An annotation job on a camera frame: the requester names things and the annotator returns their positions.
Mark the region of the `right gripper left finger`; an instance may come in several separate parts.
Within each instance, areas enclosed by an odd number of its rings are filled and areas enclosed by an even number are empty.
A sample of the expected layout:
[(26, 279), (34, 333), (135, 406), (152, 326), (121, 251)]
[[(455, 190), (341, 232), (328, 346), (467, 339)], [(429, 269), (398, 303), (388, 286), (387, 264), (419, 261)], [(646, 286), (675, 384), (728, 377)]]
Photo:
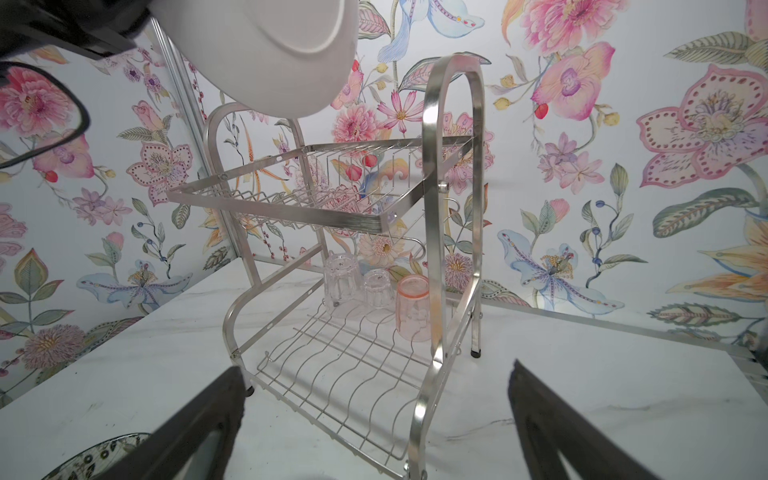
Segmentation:
[(230, 367), (101, 479), (222, 479), (245, 411), (245, 380)]

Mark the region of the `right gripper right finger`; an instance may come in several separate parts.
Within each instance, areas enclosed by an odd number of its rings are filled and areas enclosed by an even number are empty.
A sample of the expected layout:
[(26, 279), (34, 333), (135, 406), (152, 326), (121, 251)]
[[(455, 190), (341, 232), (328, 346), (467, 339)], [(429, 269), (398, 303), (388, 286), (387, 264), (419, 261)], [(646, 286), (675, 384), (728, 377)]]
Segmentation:
[(507, 395), (532, 479), (655, 479), (657, 476), (609, 440), (520, 361)]

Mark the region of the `patterned plate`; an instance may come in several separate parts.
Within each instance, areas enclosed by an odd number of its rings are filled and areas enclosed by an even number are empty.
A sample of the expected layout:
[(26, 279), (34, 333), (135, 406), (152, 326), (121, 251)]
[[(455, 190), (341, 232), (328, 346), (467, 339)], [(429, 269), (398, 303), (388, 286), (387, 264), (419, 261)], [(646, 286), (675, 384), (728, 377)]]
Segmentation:
[(153, 1), (149, 10), (209, 82), (270, 116), (328, 107), (355, 59), (356, 1)]

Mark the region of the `red patterned bowl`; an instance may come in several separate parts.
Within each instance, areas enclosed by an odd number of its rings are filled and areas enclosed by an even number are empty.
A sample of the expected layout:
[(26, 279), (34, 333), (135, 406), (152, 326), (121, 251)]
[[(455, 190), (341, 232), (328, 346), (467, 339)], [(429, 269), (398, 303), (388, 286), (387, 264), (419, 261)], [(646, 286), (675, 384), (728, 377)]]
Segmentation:
[(88, 447), (49, 472), (44, 480), (95, 479), (144, 443), (150, 433), (125, 434)]

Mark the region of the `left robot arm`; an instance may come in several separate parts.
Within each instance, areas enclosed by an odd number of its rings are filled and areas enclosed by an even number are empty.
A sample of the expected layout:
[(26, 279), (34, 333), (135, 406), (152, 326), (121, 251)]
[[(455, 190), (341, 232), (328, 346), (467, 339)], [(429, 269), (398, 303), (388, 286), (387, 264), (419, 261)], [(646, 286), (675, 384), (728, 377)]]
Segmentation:
[(149, 0), (2, 0), (1, 58), (54, 46), (100, 60), (136, 47)]

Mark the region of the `pink tinted glass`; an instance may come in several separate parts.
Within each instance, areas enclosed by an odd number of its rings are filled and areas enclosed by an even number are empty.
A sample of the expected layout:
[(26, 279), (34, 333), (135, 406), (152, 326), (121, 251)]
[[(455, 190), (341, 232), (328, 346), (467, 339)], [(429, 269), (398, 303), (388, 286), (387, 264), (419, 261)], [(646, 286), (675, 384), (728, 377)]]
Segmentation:
[(407, 275), (397, 284), (396, 330), (409, 342), (431, 338), (429, 281), (423, 275)]

